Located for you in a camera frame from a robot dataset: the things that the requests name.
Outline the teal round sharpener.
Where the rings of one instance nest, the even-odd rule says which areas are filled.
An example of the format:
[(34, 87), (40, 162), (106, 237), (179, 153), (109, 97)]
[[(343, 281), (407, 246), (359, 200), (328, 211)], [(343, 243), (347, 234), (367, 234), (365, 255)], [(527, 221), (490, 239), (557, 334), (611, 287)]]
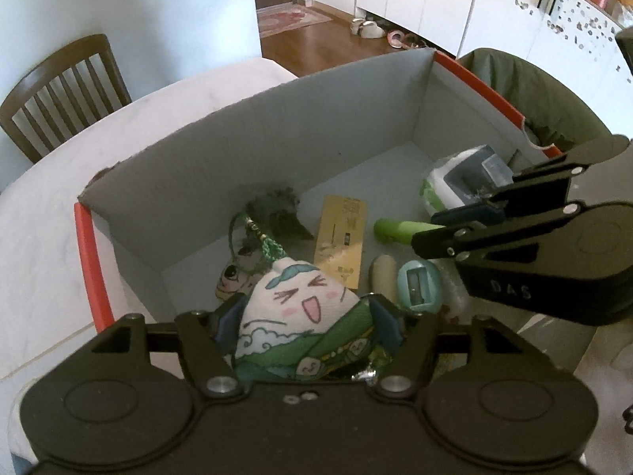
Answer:
[(397, 275), (398, 304), (415, 313), (437, 314), (443, 304), (439, 269), (429, 260), (410, 260)]

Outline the green frog tube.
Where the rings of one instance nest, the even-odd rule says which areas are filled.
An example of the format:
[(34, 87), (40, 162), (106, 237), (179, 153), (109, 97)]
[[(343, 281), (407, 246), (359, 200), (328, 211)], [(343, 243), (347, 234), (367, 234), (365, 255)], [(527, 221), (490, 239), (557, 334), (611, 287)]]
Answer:
[(430, 230), (438, 230), (439, 228), (443, 228), (443, 225), (382, 218), (373, 224), (373, 233), (378, 241), (382, 243), (410, 245), (412, 238), (416, 234), (430, 232)]

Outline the beige oval eraser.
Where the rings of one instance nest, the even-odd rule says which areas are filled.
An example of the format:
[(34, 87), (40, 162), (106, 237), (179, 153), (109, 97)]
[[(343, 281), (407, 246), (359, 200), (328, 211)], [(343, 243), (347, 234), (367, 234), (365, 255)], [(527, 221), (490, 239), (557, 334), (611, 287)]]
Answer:
[(398, 302), (397, 275), (398, 265), (393, 256), (379, 255), (373, 260), (369, 271), (371, 292), (380, 294), (392, 304), (396, 304)]

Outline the green anime plush pouch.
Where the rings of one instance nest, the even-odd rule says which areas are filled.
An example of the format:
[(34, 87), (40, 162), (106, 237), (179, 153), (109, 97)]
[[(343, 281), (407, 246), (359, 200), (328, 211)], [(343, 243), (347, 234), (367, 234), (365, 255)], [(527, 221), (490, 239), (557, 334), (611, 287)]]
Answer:
[(392, 360), (379, 343), (369, 299), (304, 260), (294, 260), (244, 212), (244, 225), (269, 266), (238, 327), (234, 369), (243, 381), (373, 378)]

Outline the yellow small box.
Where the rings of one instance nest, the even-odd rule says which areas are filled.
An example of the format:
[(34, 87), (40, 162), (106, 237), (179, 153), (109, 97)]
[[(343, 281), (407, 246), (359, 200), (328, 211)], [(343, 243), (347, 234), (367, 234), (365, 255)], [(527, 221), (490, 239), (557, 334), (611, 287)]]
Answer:
[(366, 222), (364, 201), (325, 196), (313, 263), (348, 289), (359, 288)]

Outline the beige bunny face plush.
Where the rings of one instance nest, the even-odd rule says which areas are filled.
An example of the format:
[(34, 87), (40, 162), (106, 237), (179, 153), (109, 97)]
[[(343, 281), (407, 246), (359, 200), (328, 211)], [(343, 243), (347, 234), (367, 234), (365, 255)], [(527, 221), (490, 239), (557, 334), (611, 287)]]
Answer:
[(227, 301), (238, 293), (250, 295), (262, 277), (260, 272), (254, 271), (260, 260), (262, 255), (259, 250), (250, 247), (240, 248), (222, 271), (216, 286), (216, 297), (221, 301)]

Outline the dark plastic bag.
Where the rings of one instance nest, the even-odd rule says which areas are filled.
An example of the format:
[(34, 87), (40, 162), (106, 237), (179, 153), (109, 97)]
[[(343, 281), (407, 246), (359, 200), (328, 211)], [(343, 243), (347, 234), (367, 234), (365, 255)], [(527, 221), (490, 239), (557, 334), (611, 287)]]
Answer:
[(247, 215), (264, 234), (278, 240), (312, 240), (298, 219), (299, 198), (290, 186), (274, 189), (247, 202)]

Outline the dark green jacket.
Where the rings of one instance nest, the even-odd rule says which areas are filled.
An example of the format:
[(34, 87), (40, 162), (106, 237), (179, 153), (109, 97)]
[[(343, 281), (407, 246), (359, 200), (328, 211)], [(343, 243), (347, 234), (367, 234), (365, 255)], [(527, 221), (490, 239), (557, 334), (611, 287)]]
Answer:
[(569, 151), (612, 134), (573, 91), (527, 60), (477, 48), (457, 62), (525, 117), (526, 131), (538, 146)]

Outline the red cardboard shoe box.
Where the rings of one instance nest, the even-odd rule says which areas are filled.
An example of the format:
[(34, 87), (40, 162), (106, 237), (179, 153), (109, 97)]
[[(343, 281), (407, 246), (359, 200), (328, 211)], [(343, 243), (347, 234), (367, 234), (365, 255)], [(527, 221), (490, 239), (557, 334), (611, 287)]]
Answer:
[(381, 252), (372, 224), (424, 219), (419, 189), (434, 163), (481, 145), (512, 172), (543, 163), (511, 109), (474, 84), (428, 49), (342, 65), (216, 110), (91, 180), (75, 207), (98, 330), (83, 364), (87, 387), (138, 396), (192, 386), (175, 319), (225, 302), (216, 297), (224, 267), (258, 246), (229, 222), (259, 195), (294, 190), (313, 239), (269, 236), (312, 265), (325, 196), (364, 201), (362, 273), (351, 291), (365, 298)]

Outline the red patterned rug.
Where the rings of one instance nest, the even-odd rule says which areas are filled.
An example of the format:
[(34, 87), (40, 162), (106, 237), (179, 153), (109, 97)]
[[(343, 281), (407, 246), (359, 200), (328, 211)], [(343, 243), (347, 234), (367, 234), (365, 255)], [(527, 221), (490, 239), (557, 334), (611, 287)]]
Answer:
[(328, 23), (332, 20), (326, 14), (296, 3), (270, 6), (270, 8), (259, 10), (256, 15), (258, 15), (261, 39), (312, 25)]

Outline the brown wooden chair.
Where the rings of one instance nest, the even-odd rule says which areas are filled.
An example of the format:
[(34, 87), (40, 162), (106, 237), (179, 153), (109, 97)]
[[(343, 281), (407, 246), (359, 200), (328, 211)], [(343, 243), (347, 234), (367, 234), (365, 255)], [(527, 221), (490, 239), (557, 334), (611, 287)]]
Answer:
[(110, 41), (92, 34), (55, 51), (17, 83), (1, 103), (1, 127), (36, 163), (131, 102)]

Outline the white wall cabinets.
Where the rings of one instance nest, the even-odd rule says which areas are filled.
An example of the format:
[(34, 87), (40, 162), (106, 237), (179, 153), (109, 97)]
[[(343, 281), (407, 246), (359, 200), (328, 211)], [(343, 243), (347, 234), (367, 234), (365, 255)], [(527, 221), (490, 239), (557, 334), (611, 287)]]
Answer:
[(312, 0), (372, 15), (456, 57), (494, 48), (559, 80), (616, 134), (632, 133), (632, 73), (621, 28), (590, 0)]

